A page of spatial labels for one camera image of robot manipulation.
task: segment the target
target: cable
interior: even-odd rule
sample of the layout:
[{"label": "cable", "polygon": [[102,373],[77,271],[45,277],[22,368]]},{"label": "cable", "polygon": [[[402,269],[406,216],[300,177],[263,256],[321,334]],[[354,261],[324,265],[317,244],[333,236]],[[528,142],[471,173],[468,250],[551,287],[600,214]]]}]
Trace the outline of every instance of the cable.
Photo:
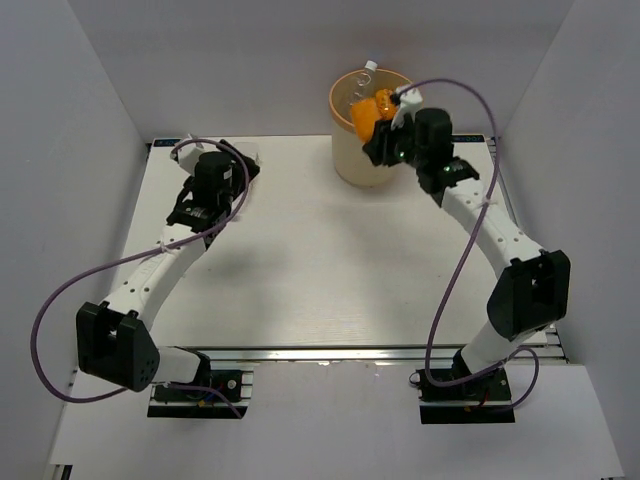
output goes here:
[{"label": "cable", "polygon": [[[225,218],[222,222],[220,222],[217,225],[214,225],[213,227],[211,227],[208,230],[205,230],[204,232],[198,233],[196,235],[193,235],[192,237],[189,238],[185,238],[183,240],[174,242],[174,243],[170,243],[168,245],[165,245],[164,248],[171,250],[173,248],[177,248],[180,247],[182,245],[186,245],[187,243],[191,243],[194,242],[200,238],[203,237],[207,237],[209,235],[213,235],[215,233],[218,233],[219,231],[221,231],[226,225],[227,223],[229,223],[240,211],[240,209],[242,208],[242,205],[244,205],[244,202],[247,199],[247,195],[249,193],[249,169],[247,168],[246,163],[244,162],[244,160],[242,159],[242,155],[238,152],[238,150],[234,147],[229,146],[228,144],[225,143],[220,143],[217,142],[215,140],[209,140],[206,138],[190,138],[187,139],[181,143],[178,143],[175,147],[173,147],[173,149],[171,150],[171,154],[176,154],[178,152],[178,150],[180,150],[182,147],[192,144],[192,143],[208,143],[210,145],[214,145],[215,147],[217,147],[219,150],[227,152],[231,155],[233,155],[235,158],[235,160],[238,162],[238,164],[242,167],[242,172],[244,175],[244,183],[245,183],[245,188],[244,188],[244,192],[242,193],[242,196],[240,197],[240,200],[238,201],[237,206],[231,211],[231,213],[229,214],[229,216],[227,218]],[[40,324],[42,323],[42,319],[44,318],[45,313],[47,313],[47,310],[49,309],[49,307],[51,306],[51,304],[55,301],[56,298],[58,298],[58,296],[60,296],[60,294],[62,292],[64,292],[67,288],[69,288],[70,286],[78,283],[80,280],[87,278],[91,275],[95,275],[96,273],[99,272],[103,272],[105,270],[109,270],[110,268],[113,267],[117,267],[120,265],[123,265],[125,263],[130,263],[130,262],[135,262],[136,260],[140,260],[142,258],[147,258],[147,257],[152,257],[155,255],[158,255],[162,253],[162,248],[157,247],[157,248],[152,248],[151,250],[147,250],[144,252],[140,252],[140,253],[136,253],[134,255],[130,255],[128,257],[125,258],[121,258],[119,260],[114,260],[112,262],[107,262],[103,265],[99,265],[97,267],[91,268],[89,270],[87,270],[86,272],[82,272],[78,275],[76,275],[75,277],[67,280],[66,282],[64,282],[62,285],[60,285],[58,288],[56,288],[54,290],[54,292],[49,295],[49,298],[47,298],[44,302],[44,304],[42,305],[42,307],[40,307],[40,310],[38,311],[38,314],[36,315],[36,318],[33,322],[33,327],[31,328],[31,337],[30,337],[30,341],[29,341],[29,348],[31,351],[31,361],[33,362],[33,367],[36,370],[36,374],[38,375],[38,378],[40,379],[40,381],[42,382],[42,384],[44,385],[44,387],[49,391],[49,393],[51,393],[54,397],[59,398],[60,400],[63,400],[65,402],[68,403],[92,403],[92,402],[98,402],[100,400],[104,400],[110,397],[113,397],[114,395],[117,395],[119,393],[125,392],[127,389],[126,388],[119,388],[117,390],[114,390],[112,392],[109,393],[105,393],[102,395],[97,395],[94,397],[85,397],[85,398],[78,398],[78,397],[71,397],[67,394],[65,394],[64,392],[61,392],[60,390],[58,390],[47,378],[46,374],[44,373],[44,370],[42,368],[42,363],[40,362],[40,355],[38,354],[38,332],[40,330]]]},{"label": "cable", "polygon": [[218,397],[220,400],[222,400],[224,403],[227,404],[227,406],[231,409],[231,411],[234,413],[234,415],[238,418],[242,418],[242,414],[238,411],[238,409],[233,405],[233,403],[231,403],[231,401],[224,396],[224,394],[220,393],[218,390],[216,390],[215,388],[211,388],[211,387],[199,387],[196,385],[182,385],[180,383],[169,383],[167,385],[168,388],[175,388],[176,390],[198,390],[198,391],[202,391],[202,392],[208,392],[211,395],[215,395],[216,397]]},{"label": "cable", "polygon": [[489,107],[489,104],[487,103],[487,101],[484,99],[484,97],[473,87],[459,82],[457,80],[453,80],[450,78],[434,78],[431,80],[424,80],[422,82],[418,82],[418,83],[414,83],[413,85],[409,85],[408,87],[406,87],[405,89],[403,89],[402,91],[398,92],[398,96],[401,97],[402,95],[404,95],[405,93],[407,93],[409,90],[413,90],[414,88],[418,88],[424,85],[430,85],[430,84],[434,84],[434,83],[445,83],[445,84],[449,84],[449,85],[455,85],[457,87],[462,88],[463,90],[466,90],[467,92],[469,92],[471,95],[473,95],[476,100],[478,100],[480,102],[480,104],[482,105],[482,107],[484,108],[487,117],[489,117],[489,122],[491,123],[491,130],[493,132],[493,137],[495,138],[495,144],[496,144],[496,156],[495,156],[495,161],[494,161],[494,166],[493,166],[493,174],[491,175],[491,181],[489,182],[489,187],[487,188],[487,193],[485,195],[485,202],[482,205],[482,208],[480,209],[480,213],[478,215],[478,220],[476,221],[476,224],[473,227],[473,230],[471,231],[471,234],[469,235],[469,241],[467,242],[467,245],[464,248],[464,251],[462,252],[462,256],[460,257],[460,260],[458,261],[458,265],[456,265],[455,270],[453,271],[453,275],[451,276],[451,279],[449,280],[449,284],[447,285],[447,288],[445,289],[445,292],[442,296],[442,300],[440,301],[440,305],[438,305],[438,309],[436,310],[436,314],[434,316],[433,319],[433,323],[431,324],[431,329],[429,331],[429,338],[427,340],[427,347],[425,349],[425,374],[427,377],[427,380],[429,381],[429,383],[431,383],[432,385],[436,386],[436,387],[454,387],[457,385],[462,385],[463,383],[467,383],[471,380],[475,380],[477,378],[480,378],[484,375],[486,375],[487,373],[490,373],[498,368],[501,368],[502,366],[504,366],[504,364],[511,360],[513,357],[515,357],[519,352],[522,351],[528,351],[529,353],[531,353],[531,355],[534,358],[534,363],[536,365],[538,365],[536,367],[536,372],[534,373],[534,377],[533,380],[531,382],[531,386],[527,389],[527,391],[525,392],[525,394],[519,399],[517,400],[517,402],[515,402],[512,406],[516,406],[520,405],[522,402],[524,402],[524,400],[529,396],[529,394],[531,393],[531,391],[533,390],[533,387],[536,384],[536,381],[538,379],[538,370],[539,370],[539,361],[537,358],[536,353],[531,350],[530,348],[527,347],[519,347],[515,352],[513,352],[511,355],[509,355],[508,358],[506,358],[504,361],[502,362],[497,362],[493,365],[491,365],[490,367],[487,367],[483,370],[480,370],[479,372],[473,373],[471,375],[468,375],[466,377],[463,378],[458,378],[455,380],[449,380],[449,381],[440,381],[440,380],[436,380],[435,378],[433,378],[433,376],[431,375],[431,370],[429,368],[429,364],[431,361],[431,353],[433,351],[433,342],[435,340],[436,337],[436,330],[438,329],[438,324],[440,323],[440,320],[442,319],[442,314],[444,313],[444,309],[447,305],[447,302],[449,301],[449,297],[451,296],[451,292],[453,292],[453,287],[455,286],[456,282],[458,281],[458,277],[460,276],[460,273],[462,272],[462,268],[464,267],[467,258],[469,257],[469,253],[471,252],[471,248],[473,247],[474,243],[476,242],[476,239],[478,237],[478,233],[480,231],[480,226],[482,225],[482,221],[484,220],[484,217],[487,214],[487,209],[489,208],[489,201],[491,200],[491,196],[493,195],[493,191],[496,188],[496,184],[498,182],[498,176],[500,174],[500,142],[498,141],[498,127],[496,124],[496,120],[495,117],[493,115],[493,112],[491,111],[491,108]]}]

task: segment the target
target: bucket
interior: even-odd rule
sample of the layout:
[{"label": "bucket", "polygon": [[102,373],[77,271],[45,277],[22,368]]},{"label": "bucket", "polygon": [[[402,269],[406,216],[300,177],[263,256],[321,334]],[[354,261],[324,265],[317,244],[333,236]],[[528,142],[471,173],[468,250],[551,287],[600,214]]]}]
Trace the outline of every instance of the bucket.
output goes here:
[{"label": "bucket", "polygon": [[[347,101],[350,89],[353,88],[353,77],[362,70],[347,73],[333,84],[329,92],[329,109],[331,111],[331,153],[333,164],[346,182],[358,187],[375,187],[391,180],[397,167],[376,167],[362,151],[362,142],[355,133],[355,127],[349,114]],[[411,81],[391,70],[378,69],[374,77],[374,91],[382,88],[394,90]]]}]

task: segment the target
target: white panel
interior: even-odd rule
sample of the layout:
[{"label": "white panel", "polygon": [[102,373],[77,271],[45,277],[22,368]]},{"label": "white panel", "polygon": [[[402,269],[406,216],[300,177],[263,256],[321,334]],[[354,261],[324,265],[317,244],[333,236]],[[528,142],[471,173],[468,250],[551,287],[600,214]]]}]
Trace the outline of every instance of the white panel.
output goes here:
[{"label": "white panel", "polygon": [[[421,425],[411,365],[277,363],[244,419],[146,418],[149,390],[70,406],[52,460],[73,480],[590,480],[621,475],[584,367],[543,366],[506,425]],[[531,367],[507,368],[521,393]],[[74,392],[102,391],[80,375]]]},{"label": "white panel", "polygon": [[[152,330],[159,345],[291,346],[424,344],[468,234],[418,186],[414,171],[377,189],[335,172],[328,136],[252,137],[257,177],[241,220],[187,271]],[[151,149],[126,252],[148,247],[173,208],[186,173],[167,147]],[[484,143],[455,153],[482,178]],[[496,190],[499,208],[502,193]],[[118,273],[124,281],[133,265]],[[436,342],[469,342],[487,320],[496,283],[473,249]],[[544,334],[534,340],[544,342]]]},{"label": "white panel", "polygon": [[[62,409],[29,359],[33,318],[64,280],[120,254],[145,153],[66,1],[0,2],[0,45],[0,476],[31,480]],[[84,282],[45,318],[40,352],[62,390],[75,311],[107,282]]]},{"label": "white panel", "polygon": [[[573,0],[71,0],[143,137],[329,132],[328,92],[368,58],[486,94],[506,125]],[[488,130],[453,87],[425,90]]]},{"label": "white panel", "polygon": [[505,133],[516,210],[572,262],[558,330],[640,476],[640,3],[576,2]]}]

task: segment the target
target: clear plastic bottle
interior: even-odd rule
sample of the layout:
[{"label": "clear plastic bottle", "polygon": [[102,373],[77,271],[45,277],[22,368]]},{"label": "clear plastic bottle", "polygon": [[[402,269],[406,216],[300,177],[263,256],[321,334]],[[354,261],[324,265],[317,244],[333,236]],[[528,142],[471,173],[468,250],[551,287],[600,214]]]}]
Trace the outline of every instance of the clear plastic bottle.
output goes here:
[{"label": "clear plastic bottle", "polygon": [[349,106],[352,106],[365,98],[373,97],[374,92],[374,76],[378,64],[372,60],[368,60],[362,70],[353,77],[353,87],[349,95]]}]

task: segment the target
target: trash can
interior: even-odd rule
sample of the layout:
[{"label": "trash can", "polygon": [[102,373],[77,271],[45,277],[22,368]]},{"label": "trash can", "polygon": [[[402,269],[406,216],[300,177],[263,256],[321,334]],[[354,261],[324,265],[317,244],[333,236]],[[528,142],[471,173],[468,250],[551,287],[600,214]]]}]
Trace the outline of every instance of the trash can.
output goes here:
[{"label": "trash can", "polygon": [[[362,70],[347,73],[338,79],[329,92],[331,111],[331,151],[333,164],[346,182],[358,187],[375,187],[393,178],[398,166],[375,167],[362,151],[362,142],[355,134],[349,113],[349,93],[353,88],[352,78]],[[391,70],[378,69],[374,77],[374,91],[382,88],[395,90],[411,81]]]}]

